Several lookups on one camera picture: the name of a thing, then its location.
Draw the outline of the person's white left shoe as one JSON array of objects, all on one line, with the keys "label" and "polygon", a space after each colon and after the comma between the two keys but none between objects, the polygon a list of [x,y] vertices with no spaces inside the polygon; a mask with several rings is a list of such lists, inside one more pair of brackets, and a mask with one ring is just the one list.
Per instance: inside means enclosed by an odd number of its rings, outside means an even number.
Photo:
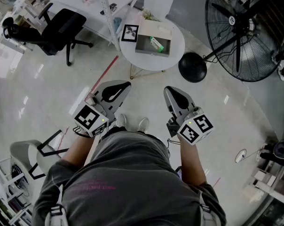
[{"label": "person's white left shoe", "polygon": [[116,126],[121,128],[124,127],[126,128],[127,126],[127,121],[126,121],[126,116],[124,114],[119,114],[116,118]]}]

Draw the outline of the pink artificial flower bunch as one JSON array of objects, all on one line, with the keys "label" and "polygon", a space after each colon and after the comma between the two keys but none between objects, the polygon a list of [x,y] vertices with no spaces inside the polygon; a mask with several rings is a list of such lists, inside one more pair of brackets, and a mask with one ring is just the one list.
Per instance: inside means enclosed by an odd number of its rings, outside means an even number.
[{"label": "pink artificial flower bunch", "polygon": [[143,11],[142,11],[142,17],[143,17],[145,20],[160,22],[160,20],[157,19],[157,18],[156,18],[149,10],[147,10],[147,9],[143,9]]}]

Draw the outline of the person's left forearm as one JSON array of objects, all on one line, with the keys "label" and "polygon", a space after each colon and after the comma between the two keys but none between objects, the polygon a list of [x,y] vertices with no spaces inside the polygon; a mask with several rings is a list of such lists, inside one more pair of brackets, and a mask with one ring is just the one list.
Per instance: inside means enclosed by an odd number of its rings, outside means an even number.
[{"label": "person's left forearm", "polygon": [[78,168],[82,168],[92,148],[94,140],[94,137],[78,136],[68,151],[64,154],[62,160]]}]

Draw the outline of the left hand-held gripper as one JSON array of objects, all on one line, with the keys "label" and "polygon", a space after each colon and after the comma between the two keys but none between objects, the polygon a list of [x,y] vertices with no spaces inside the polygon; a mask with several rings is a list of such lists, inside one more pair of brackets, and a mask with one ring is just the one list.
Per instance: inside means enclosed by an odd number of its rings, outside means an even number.
[{"label": "left hand-held gripper", "polygon": [[131,82],[115,80],[101,83],[74,113],[73,132],[81,137],[101,134],[115,120],[115,112],[123,104],[131,89]]}]

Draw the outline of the person's white right shoe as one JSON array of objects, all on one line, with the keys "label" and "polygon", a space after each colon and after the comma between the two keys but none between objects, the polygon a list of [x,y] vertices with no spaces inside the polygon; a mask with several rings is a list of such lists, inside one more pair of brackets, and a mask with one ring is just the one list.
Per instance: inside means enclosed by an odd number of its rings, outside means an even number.
[{"label": "person's white right shoe", "polygon": [[149,128],[149,125],[150,125],[150,121],[147,117],[145,117],[140,121],[137,131],[146,133]]}]

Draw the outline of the person's grey t-shirt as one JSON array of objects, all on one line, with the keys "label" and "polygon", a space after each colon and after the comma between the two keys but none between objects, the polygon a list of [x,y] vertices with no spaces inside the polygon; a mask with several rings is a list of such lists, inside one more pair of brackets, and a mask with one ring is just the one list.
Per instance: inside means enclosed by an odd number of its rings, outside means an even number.
[{"label": "person's grey t-shirt", "polygon": [[46,175],[32,213],[33,226],[226,226],[212,186],[186,184],[172,169],[168,149],[137,132],[113,133],[78,168],[62,159]]}]

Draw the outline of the person's right forearm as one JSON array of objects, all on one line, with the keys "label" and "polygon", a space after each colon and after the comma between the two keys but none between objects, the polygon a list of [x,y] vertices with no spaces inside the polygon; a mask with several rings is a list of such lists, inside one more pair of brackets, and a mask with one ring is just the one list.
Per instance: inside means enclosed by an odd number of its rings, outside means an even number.
[{"label": "person's right forearm", "polygon": [[200,186],[206,183],[206,175],[199,159],[198,150],[195,145],[178,137],[181,151],[182,180],[189,185]]}]

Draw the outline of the white metal shelf rack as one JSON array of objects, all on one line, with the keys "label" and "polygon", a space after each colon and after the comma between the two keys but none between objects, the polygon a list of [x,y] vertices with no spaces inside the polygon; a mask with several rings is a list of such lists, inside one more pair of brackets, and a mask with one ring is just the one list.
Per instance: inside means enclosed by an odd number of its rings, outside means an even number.
[{"label": "white metal shelf rack", "polygon": [[25,182],[25,175],[19,171],[17,175],[6,173],[2,166],[12,162],[12,157],[0,160],[0,214],[9,226],[31,226],[30,203],[22,203],[24,196],[22,187],[17,187],[17,182]]}]

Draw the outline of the green white tube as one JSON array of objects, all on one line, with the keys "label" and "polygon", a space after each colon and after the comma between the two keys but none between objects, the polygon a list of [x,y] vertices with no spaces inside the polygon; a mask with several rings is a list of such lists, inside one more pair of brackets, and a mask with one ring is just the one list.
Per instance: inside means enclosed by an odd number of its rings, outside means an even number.
[{"label": "green white tube", "polygon": [[150,44],[158,53],[161,53],[164,50],[164,46],[153,36],[150,36]]}]

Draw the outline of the round white side table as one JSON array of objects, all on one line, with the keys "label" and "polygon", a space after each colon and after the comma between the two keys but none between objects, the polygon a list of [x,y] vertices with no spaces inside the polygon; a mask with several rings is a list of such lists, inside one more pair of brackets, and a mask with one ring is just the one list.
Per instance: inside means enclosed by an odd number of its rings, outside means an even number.
[{"label": "round white side table", "polygon": [[[134,19],[126,20],[126,24],[138,25],[144,18],[142,13],[139,13]],[[163,23],[168,23],[172,28],[172,41],[170,56],[156,56],[135,52],[136,42],[125,42],[119,39],[121,51],[125,58],[131,63],[130,66],[130,79],[137,76],[135,69],[139,68],[140,71],[150,71],[152,73],[164,72],[166,69],[176,65],[182,58],[185,50],[185,41],[180,29],[171,21],[163,19]]]}]

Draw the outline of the person's black trousers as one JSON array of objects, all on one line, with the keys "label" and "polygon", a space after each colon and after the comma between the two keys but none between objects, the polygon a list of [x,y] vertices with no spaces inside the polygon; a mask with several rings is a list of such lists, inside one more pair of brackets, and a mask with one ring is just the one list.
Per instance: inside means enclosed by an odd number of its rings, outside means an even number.
[{"label": "person's black trousers", "polygon": [[[110,136],[110,135],[113,134],[113,133],[118,133],[118,132],[123,132],[123,131],[127,132],[127,129],[126,129],[124,126],[122,126],[122,127],[114,126],[113,128],[111,128],[111,129],[103,136],[103,138],[106,138],[106,137]],[[142,134],[144,134],[144,135],[146,135],[146,136],[148,136],[148,137],[150,137],[150,138],[157,139],[155,136],[153,136],[153,135],[151,135],[151,134],[147,134],[147,133],[145,133],[145,132],[143,132],[143,131],[141,131],[141,130],[137,131],[137,133],[142,133]]]}]

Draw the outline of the black framed leaf picture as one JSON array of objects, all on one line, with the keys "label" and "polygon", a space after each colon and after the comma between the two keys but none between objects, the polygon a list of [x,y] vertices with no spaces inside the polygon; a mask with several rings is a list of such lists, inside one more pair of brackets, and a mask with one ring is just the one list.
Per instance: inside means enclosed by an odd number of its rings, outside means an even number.
[{"label": "black framed leaf picture", "polygon": [[138,25],[126,24],[121,36],[121,41],[125,42],[137,42],[138,37]]}]

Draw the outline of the white work desk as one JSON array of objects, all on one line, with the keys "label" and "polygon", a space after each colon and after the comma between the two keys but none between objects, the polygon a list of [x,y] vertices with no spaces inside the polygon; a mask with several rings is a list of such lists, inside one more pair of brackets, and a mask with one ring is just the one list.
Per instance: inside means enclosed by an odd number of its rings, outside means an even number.
[{"label": "white work desk", "polygon": [[84,28],[112,43],[120,50],[119,37],[126,20],[139,10],[137,0],[48,0],[86,17]]}]

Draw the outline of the person's white shoe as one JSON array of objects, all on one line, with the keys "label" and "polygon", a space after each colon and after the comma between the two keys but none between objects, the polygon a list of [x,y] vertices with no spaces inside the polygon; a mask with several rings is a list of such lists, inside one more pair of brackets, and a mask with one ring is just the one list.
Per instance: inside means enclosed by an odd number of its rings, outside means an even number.
[{"label": "person's white shoe", "polygon": [[126,116],[124,114],[119,114],[116,118],[116,126],[121,128],[124,127],[126,128],[127,126],[127,121],[126,121]]},{"label": "person's white shoe", "polygon": [[140,121],[137,131],[146,133],[149,128],[149,125],[150,125],[150,121],[147,117],[145,117]]}]

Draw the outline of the grey box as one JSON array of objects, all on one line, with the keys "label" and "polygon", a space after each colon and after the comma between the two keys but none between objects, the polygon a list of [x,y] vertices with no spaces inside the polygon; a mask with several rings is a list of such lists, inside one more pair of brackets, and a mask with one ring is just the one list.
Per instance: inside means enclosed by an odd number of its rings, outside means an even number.
[{"label": "grey box", "polygon": [[[158,53],[150,44],[150,36],[155,37],[163,46],[164,50]],[[168,23],[143,19],[139,24],[138,37],[135,52],[169,57],[172,41],[172,28]]]}]

